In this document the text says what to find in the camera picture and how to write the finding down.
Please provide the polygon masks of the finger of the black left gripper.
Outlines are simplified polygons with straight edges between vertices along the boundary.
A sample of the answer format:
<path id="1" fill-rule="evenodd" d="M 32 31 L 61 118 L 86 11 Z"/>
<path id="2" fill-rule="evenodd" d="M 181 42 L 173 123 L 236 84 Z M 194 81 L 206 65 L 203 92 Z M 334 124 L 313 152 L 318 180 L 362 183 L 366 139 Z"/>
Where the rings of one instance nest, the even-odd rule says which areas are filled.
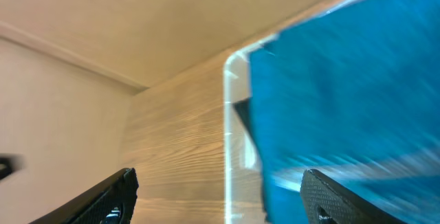
<path id="1" fill-rule="evenodd" d="M 9 177 L 23 168 L 23 158 L 18 154 L 1 154 L 1 176 L 0 180 Z"/>

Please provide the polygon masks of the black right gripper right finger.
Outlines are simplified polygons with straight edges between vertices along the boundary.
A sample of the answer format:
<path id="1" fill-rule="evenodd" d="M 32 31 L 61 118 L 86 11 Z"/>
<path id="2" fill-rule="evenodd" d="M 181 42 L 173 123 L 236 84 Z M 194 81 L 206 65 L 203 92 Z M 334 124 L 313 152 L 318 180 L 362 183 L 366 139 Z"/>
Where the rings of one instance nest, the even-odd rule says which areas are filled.
<path id="1" fill-rule="evenodd" d="M 300 196 L 310 224 L 404 223 L 316 169 L 304 171 Z"/>

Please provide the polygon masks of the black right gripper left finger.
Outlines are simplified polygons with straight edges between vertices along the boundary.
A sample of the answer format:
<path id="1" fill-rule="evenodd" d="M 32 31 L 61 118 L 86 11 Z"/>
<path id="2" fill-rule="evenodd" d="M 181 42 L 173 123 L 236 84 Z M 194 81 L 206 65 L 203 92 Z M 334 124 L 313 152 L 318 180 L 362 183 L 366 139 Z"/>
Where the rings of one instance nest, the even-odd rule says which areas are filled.
<path id="1" fill-rule="evenodd" d="M 123 168 L 31 224 L 130 224 L 139 188 L 134 168 Z"/>

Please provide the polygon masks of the blue denim jeans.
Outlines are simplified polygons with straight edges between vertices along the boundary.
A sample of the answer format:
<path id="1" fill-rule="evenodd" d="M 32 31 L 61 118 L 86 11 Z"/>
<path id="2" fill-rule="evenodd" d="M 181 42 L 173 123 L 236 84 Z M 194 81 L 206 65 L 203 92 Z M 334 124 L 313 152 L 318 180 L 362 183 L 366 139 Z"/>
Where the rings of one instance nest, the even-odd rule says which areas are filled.
<path id="1" fill-rule="evenodd" d="M 439 222 L 439 0 L 364 0 L 250 54 L 272 223 L 306 223 L 315 168 L 407 223 Z"/>

